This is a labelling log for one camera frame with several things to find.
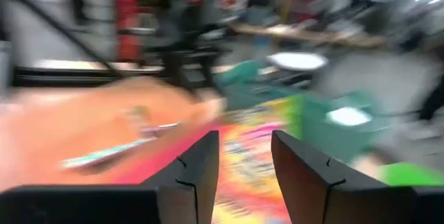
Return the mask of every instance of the white plate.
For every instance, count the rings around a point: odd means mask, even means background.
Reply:
[[[294,71],[313,71],[328,63],[327,58],[315,53],[276,53],[268,59],[279,68]]]

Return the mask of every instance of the green container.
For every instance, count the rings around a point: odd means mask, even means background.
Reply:
[[[255,61],[238,64],[216,79],[228,99],[228,110],[244,110],[267,101],[290,97],[294,108],[289,110],[289,134],[310,143],[327,155],[345,163],[351,162],[389,127],[377,101],[363,92],[351,92],[334,100],[323,99],[300,90],[271,82],[259,82],[260,65]],[[358,126],[345,126],[327,118],[327,113],[342,107],[357,108],[371,120]]]
[[[357,126],[345,126],[331,121],[327,113],[353,107],[370,116],[370,121]],[[302,141],[342,162],[349,163],[373,144],[378,134],[388,128],[384,118],[378,118],[379,108],[369,95],[352,92],[327,101],[306,95],[300,115]]]

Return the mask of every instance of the floor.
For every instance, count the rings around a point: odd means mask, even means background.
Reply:
[[[14,24],[22,40],[22,65],[33,65],[42,59],[79,60],[80,51],[68,41],[49,30],[29,11],[13,5]],[[59,20],[69,24],[67,10],[60,5],[44,5]],[[221,58],[221,64],[234,64],[251,57],[263,58],[269,51],[252,48],[251,39],[239,37],[230,43],[233,53]],[[407,121],[409,112],[418,107],[424,93],[434,84],[441,65],[433,57],[421,53],[389,53],[386,51],[328,52],[332,68],[321,77],[314,92],[336,97],[354,89],[370,92],[382,104],[391,119],[392,128],[375,144],[400,160],[432,166],[444,171],[444,139],[414,142],[405,137],[400,126]]]

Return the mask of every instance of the green object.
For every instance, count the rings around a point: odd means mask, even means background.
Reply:
[[[390,186],[442,186],[444,174],[416,164],[385,165],[382,182]]]
[[[329,112],[347,107],[362,111],[370,120],[347,126],[328,119]],[[306,94],[300,116],[301,140],[331,157],[349,163],[371,146],[382,130],[388,128],[386,119],[377,117],[379,113],[376,102],[363,92],[352,92],[331,101]]]
[[[259,64],[255,61],[241,62],[229,71],[217,75],[216,81],[222,86],[254,81],[259,74],[259,69]]]
[[[217,77],[227,96],[227,110],[244,110],[289,97],[288,103],[293,104],[286,107],[290,109],[286,110],[289,133],[345,163],[364,152],[389,127],[386,118],[377,117],[382,115],[377,101],[365,92],[327,100],[271,81],[261,82],[257,79],[259,68],[258,62],[246,61]],[[329,112],[346,107],[364,112],[370,121],[346,126],[327,118]]]

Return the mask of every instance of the black pole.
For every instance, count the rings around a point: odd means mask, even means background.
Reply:
[[[66,38],[71,40],[76,46],[78,46],[82,51],[84,51],[93,61],[100,62],[105,66],[110,72],[117,78],[123,78],[124,75],[121,71],[115,69],[110,63],[108,63],[105,58],[102,58],[99,54],[91,50],[86,44],[76,37],[74,34],[70,33],[61,23],[58,23],[50,15],[44,12],[39,6],[35,5],[31,0],[18,0],[32,10],[36,15],[41,17],[46,23],[55,28],[59,33],[64,35]]]
[[[5,44],[0,46],[0,53],[3,54],[2,58],[4,59],[1,61],[1,65],[4,66],[1,68],[4,74],[0,74],[2,82],[0,89],[5,89],[5,91],[0,93],[5,93],[2,96],[7,97],[11,93],[10,88],[13,87],[15,82],[15,58],[17,52],[14,49],[16,46],[11,36],[10,25],[6,21],[6,4],[4,0],[0,0],[0,43]]]

